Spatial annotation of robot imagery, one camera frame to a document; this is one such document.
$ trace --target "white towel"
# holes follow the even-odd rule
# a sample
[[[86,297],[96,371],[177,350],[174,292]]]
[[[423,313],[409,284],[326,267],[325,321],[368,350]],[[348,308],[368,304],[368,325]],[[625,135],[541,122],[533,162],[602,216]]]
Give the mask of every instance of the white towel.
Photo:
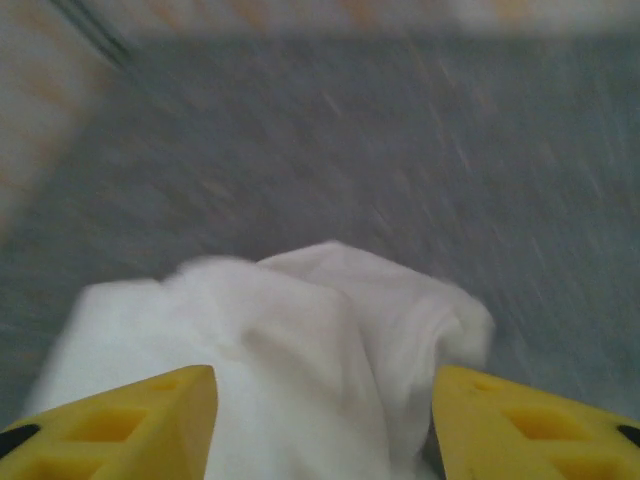
[[[413,479],[437,367],[482,366],[492,332],[459,288],[341,244],[202,258],[87,288],[28,410],[210,364],[207,479]]]

